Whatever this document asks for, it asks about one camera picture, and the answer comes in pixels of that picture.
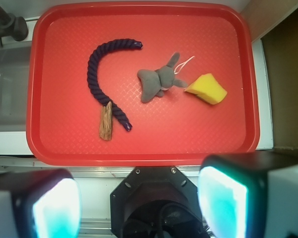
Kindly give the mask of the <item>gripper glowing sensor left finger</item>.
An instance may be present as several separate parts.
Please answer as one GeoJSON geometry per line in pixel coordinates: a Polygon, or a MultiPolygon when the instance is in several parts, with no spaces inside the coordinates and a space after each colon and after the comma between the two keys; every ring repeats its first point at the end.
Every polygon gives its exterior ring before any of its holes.
{"type": "Polygon", "coordinates": [[[66,169],[0,174],[0,238],[76,238],[78,183],[66,169]]]}

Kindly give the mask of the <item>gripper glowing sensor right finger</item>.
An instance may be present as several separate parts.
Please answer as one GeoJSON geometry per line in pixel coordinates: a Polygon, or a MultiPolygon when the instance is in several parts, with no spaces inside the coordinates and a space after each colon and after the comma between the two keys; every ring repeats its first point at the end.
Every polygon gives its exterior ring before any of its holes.
{"type": "Polygon", "coordinates": [[[198,176],[201,212],[218,238],[298,238],[298,155],[209,155],[198,176]]]}

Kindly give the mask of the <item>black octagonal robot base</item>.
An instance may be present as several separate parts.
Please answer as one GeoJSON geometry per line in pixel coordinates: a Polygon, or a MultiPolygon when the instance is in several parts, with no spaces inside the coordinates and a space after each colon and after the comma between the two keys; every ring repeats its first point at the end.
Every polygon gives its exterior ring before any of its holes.
{"type": "Polygon", "coordinates": [[[136,167],[110,194],[118,238],[208,238],[194,185],[176,167],[136,167]]]}

